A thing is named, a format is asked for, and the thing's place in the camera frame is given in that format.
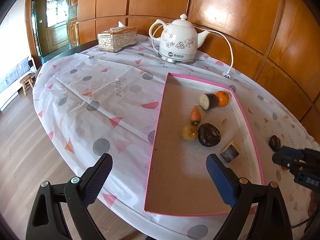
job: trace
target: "tissue box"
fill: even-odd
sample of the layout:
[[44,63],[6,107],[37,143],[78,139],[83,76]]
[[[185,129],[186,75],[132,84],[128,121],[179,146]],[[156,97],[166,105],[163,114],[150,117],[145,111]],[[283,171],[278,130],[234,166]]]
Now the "tissue box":
[[126,26],[110,28],[98,33],[98,42],[101,51],[118,52],[137,44],[137,28]]

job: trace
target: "tablecloth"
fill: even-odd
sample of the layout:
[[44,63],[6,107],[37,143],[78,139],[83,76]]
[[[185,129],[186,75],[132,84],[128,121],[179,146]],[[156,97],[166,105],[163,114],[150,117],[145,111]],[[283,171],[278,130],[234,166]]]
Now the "tablecloth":
[[[156,54],[151,39],[138,35],[137,45],[118,53],[101,52],[95,46],[42,66],[33,90],[34,107],[75,174],[81,176],[108,152],[113,169],[98,198],[113,212],[158,240],[213,239],[226,216],[172,217],[143,210],[165,78],[168,72],[186,74],[229,86],[236,93],[254,133],[265,182],[279,184],[292,225],[305,220],[310,190],[294,183],[289,171],[272,163],[273,151],[268,146],[275,134],[283,145],[319,150],[299,121],[241,72],[232,69],[231,79],[222,77],[228,65],[205,53],[198,51],[192,65],[174,65]],[[252,219],[249,215],[241,239]],[[293,230],[294,239],[302,236],[303,229]]]

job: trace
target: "carrot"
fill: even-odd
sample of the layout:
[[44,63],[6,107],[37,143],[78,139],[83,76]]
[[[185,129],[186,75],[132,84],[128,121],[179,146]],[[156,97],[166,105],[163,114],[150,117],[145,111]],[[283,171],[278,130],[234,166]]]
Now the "carrot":
[[190,114],[190,122],[192,125],[198,125],[201,121],[201,114],[198,106],[194,106]]

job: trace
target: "white ceramic kettle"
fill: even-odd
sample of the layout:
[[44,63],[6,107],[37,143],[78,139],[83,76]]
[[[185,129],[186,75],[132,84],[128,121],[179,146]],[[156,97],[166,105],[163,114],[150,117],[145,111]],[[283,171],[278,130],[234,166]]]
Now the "white ceramic kettle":
[[[149,35],[153,40],[160,41],[159,54],[163,59],[170,62],[190,62],[194,60],[197,48],[199,48],[207,35],[204,31],[197,33],[191,22],[187,21],[187,15],[181,14],[180,19],[166,24],[162,20],[156,20],[149,29]],[[152,34],[153,28],[157,24],[163,25],[163,31],[159,38]]]

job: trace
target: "metal bolt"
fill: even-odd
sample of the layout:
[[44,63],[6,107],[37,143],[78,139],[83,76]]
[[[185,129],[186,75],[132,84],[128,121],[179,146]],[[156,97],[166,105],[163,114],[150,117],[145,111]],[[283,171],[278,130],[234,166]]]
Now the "metal bolt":
[[275,183],[274,181],[272,181],[272,182],[270,183],[270,186],[275,188],[275,187],[278,187],[278,184]]
[[47,182],[46,180],[41,182],[41,187],[46,187],[48,185],[49,182]]
[[78,178],[78,177],[73,177],[72,179],[71,179],[71,183],[73,183],[73,184],[76,184],[76,183],[78,183],[80,181],[80,178]]
[[246,178],[240,178],[239,181],[240,181],[241,184],[247,184],[248,183],[248,180]]

